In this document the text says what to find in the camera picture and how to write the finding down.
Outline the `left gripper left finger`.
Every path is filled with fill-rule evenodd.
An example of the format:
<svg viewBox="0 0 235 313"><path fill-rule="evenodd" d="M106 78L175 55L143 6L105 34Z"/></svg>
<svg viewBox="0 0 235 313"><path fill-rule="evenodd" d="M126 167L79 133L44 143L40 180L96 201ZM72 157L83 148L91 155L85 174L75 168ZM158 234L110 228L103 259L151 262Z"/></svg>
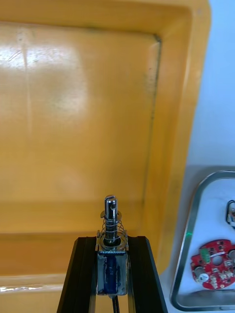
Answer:
<svg viewBox="0 0 235 313"><path fill-rule="evenodd" d="M58 313L94 313L96 298L96 237L75 240L67 269Z"/></svg>

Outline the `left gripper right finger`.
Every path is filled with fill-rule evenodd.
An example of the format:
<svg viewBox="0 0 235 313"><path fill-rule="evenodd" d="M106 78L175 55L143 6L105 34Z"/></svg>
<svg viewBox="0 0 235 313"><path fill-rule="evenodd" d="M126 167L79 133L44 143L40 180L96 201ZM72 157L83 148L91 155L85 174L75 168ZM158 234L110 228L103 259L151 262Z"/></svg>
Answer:
<svg viewBox="0 0 235 313"><path fill-rule="evenodd" d="M128 245L128 311L166 313L164 294L149 240L145 236L129 236Z"/></svg>

